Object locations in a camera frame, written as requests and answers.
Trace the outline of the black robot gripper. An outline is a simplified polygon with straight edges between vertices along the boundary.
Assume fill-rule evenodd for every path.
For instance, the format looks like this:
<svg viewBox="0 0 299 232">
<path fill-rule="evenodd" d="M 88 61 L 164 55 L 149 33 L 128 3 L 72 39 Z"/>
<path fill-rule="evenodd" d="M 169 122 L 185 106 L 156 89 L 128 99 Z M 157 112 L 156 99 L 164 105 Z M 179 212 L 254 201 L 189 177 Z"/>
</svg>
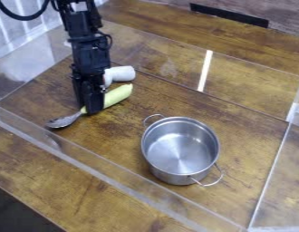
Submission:
<svg viewBox="0 0 299 232">
<path fill-rule="evenodd" d="M 87 112 L 95 114 L 104 109 L 105 93 L 103 86 L 88 80 L 103 82 L 105 70 L 111 68 L 112 37 L 109 34 L 96 34 L 72 37 L 69 42 L 72 43 L 72 88 L 76 101 L 79 108 L 85 106 Z"/>
</svg>

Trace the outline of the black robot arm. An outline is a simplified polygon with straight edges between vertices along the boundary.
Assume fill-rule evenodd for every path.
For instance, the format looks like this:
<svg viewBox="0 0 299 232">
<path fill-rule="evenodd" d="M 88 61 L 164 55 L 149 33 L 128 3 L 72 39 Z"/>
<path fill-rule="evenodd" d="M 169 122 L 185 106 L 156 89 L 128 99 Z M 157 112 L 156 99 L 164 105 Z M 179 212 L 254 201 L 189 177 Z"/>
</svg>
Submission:
<svg viewBox="0 0 299 232">
<path fill-rule="evenodd" d="M 105 70 L 111 68 L 112 37 L 100 31 L 101 16 L 93 0 L 53 0 L 72 44 L 72 86 L 88 114 L 104 109 Z"/>
</svg>

